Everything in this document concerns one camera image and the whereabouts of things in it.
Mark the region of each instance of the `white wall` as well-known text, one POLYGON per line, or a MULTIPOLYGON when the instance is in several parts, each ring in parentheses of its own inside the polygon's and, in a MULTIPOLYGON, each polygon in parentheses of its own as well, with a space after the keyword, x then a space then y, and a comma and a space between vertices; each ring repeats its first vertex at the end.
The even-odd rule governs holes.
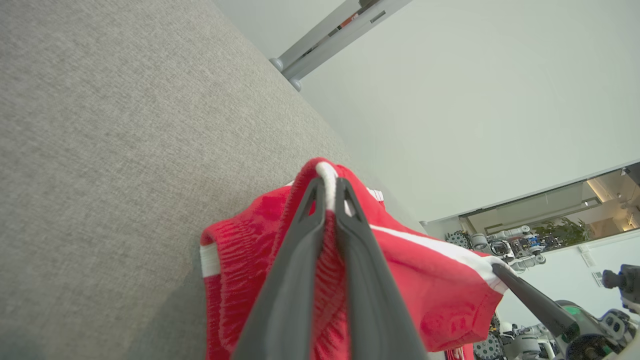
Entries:
POLYGON ((214 0, 218 8, 266 58, 282 55, 343 2, 344 0, 214 0))
MULTIPOLYGON (((640 265, 640 231, 632 231, 585 244, 596 266, 589 268, 577 246, 544 253, 547 263, 526 270, 520 276, 552 300, 569 300, 593 316, 609 309, 622 309, 620 292, 601 288, 591 272, 619 271, 620 265, 640 265)), ((518 325, 535 325, 536 317, 508 291, 498 305, 500 319, 518 325)))
POLYGON ((640 159, 640 1, 414 0, 302 94, 436 220, 640 159))

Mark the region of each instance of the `white trim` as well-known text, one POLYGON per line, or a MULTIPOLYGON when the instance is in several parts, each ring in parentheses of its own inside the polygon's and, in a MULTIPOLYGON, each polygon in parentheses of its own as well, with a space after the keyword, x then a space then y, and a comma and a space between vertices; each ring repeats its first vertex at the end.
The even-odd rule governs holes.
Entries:
POLYGON ((335 212, 335 180, 338 178, 338 173, 331 164, 324 161, 321 161, 316 165, 316 172, 324 181, 326 209, 335 212))
POLYGON ((597 239, 597 240, 593 240, 593 241, 588 241, 588 242, 582 243, 580 245, 587 245, 587 247, 589 249, 595 249, 597 247, 605 246, 605 245, 612 244, 612 243, 617 243, 619 241, 629 240, 629 239, 632 239, 632 238, 638 238, 638 241, 640 241, 640 230, 638 230, 638 229, 629 230, 629 231, 626 231, 626 232, 621 233, 621 234, 608 236, 606 238, 597 239))
POLYGON ((626 162, 626 163, 622 163, 621 165, 618 165, 618 166, 615 166, 615 167, 611 167, 611 168, 608 168, 608 169, 603 170, 603 171, 598 171, 598 172, 595 172, 595 173, 592 173, 592 174, 588 174, 588 175, 585 175, 585 176, 581 176, 581 177, 578 177, 577 179, 574 179, 574 180, 571 180, 571 181, 565 181, 565 182, 563 182, 563 183, 560 183, 560 184, 557 184, 557 185, 553 185, 553 186, 548 186, 548 187, 546 187, 546 188, 543 188, 543 189, 537 190, 537 191, 535 191, 535 192, 526 193, 526 194, 521 195, 521 196, 518 196, 518 197, 512 197, 512 198, 507 199, 507 200, 504 200, 504 201, 495 202, 495 203, 493 203, 493 204, 485 205, 485 206, 481 206, 481 207, 478 207, 478 208, 472 208, 472 209, 470 209, 470 210, 467 210, 467 211, 464 211, 464 212, 461 212, 461 213, 457 213, 457 214, 454 214, 454 215, 449 215, 449 216, 446 216, 446 217, 437 218, 437 219, 432 219, 432 220, 425 220, 425 221, 427 221, 427 222, 440 221, 440 220, 445 220, 445 219, 447 219, 447 218, 460 217, 460 216, 462 216, 462 215, 464 215, 464 214, 473 213, 474 211, 478 211, 478 210, 480 210, 480 209, 493 208, 493 207, 495 207, 495 206, 500 206, 500 205, 506 204, 506 203, 508 203, 508 202, 512 202, 512 201, 516 201, 516 200, 524 199, 524 198, 526 198, 526 197, 530 197, 530 196, 533 196, 533 195, 542 194, 542 193, 545 193, 545 192, 549 192, 549 191, 551 191, 551 190, 555 190, 555 189, 557 189, 557 188, 561 188, 561 187, 566 186, 566 185, 571 185, 571 184, 579 183, 579 182, 581 182, 581 181, 586 181, 586 180, 591 179, 591 178, 594 178, 594 177, 596 177, 596 176, 600 176, 600 175, 602 175, 602 174, 606 174, 606 173, 608 173, 608 172, 612 172, 612 171, 615 171, 615 170, 619 170, 619 169, 621 169, 621 168, 623 168, 623 167, 627 167, 627 166, 629 166, 629 165, 633 165, 633 164, 635 164, 635 163, 640 163, 640 158, 639 158, 639 159, 636 159, 636 160, 633 160, 633 161, 628 161, 628 162, 626 162))
POLYGON ((220 274, 220 258, 218 257, 218 244, 200 246, 200 263, 202 264, 202 277, 220 274))
POLYGON ((457 245, 453 245, 451 243, 447 243, 440 240, 434 240, 431 238, 426 238, 423 236, 417 236, 414 234, 404 233, 402 231, 396 231, 392 229, 387 229, 386 227, 380 227, 371 225, 371 229, 382 231, 384 233, 397 236, 398 238, 402 238, 408 240, 412 243, 416 243, 423 247, 429 248, 433 251, 439 252, 442 255, 448 257, 449 259, 455 260, 463 265, 466 265, 472 269, 474 269, 480 277, 495 291, 504 294, 509 288, 493 273, 493 269, 491 268, 492 264, 500 264, 505 268, 509 269, 511 273, 516 274, 516 272, 507 265, 504 261, 496 258, 495 256, 486 256, 482 257, 477 255, 474 252, 471 252, 467 249, 459 247, 457 245))

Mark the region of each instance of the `white stripe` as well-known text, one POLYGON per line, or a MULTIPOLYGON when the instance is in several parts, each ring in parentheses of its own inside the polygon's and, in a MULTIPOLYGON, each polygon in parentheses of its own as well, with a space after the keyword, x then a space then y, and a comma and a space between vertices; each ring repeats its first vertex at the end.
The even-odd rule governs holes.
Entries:
POLYGON ((482 257, 467 249, 464 249, 463 247, 459 247, 451 243, 425 238, 414 234, 408 234, 402 231, 387 229, 386 227, 371 225, 371 229, 382 231, 384 233, 397 236, 398 238, 408 240, 412 243, 416 243, 433 251, 437 251, 442 255, 463 265, 466 265, 474 269, 478 273, 478 275, 483 278, 487 285, 491 287, 491 289, 494 289, 501 294, 504 294, 504 292, 509 288, 493 273, 491 265, 500 264, 509 269, 512 273, 516 274, 516 272, 513 271, 513 269, 509 265, 505 264, 504 261, 496 258, 495 256, 482 257))
POLYGON ((326 209, 335 212, 335 180, 338 173, 333 166, 324 161, 316 165, 316 172, 324 181, 324 197, 326 199, 326 209))
POLYGON ((200 263, 202 264, 202 277, 220 274, 220 258, 216 243, 200 246, 200 263))

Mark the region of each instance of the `gray fabric surface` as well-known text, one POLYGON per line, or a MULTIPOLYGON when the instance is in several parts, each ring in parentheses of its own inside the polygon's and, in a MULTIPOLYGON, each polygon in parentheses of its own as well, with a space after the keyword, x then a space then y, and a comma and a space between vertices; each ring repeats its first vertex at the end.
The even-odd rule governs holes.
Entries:
POLYGON ((210 1, 0 2, 0 359, 201 359, 198 239, 342 142, 210 1))

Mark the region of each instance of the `red cloth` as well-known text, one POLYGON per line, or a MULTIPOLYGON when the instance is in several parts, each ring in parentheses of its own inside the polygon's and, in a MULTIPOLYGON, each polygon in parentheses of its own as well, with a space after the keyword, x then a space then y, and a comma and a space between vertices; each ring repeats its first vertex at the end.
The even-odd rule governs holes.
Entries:
POLYGON ((233 352, 307 185, 317 176, 325 182, 328 210, 316 272, 314 359, 349 358, 345 268, 336 249, 331 204, 335 177, 351 182, 426 348, 440 351, 486 339, 506 290, 491 264, 502 261, 402 226, 350 170, 318 158, 303 167, 292 186, 258 197, 244 212, 202 234, 208 359, 228 359, 233 352))

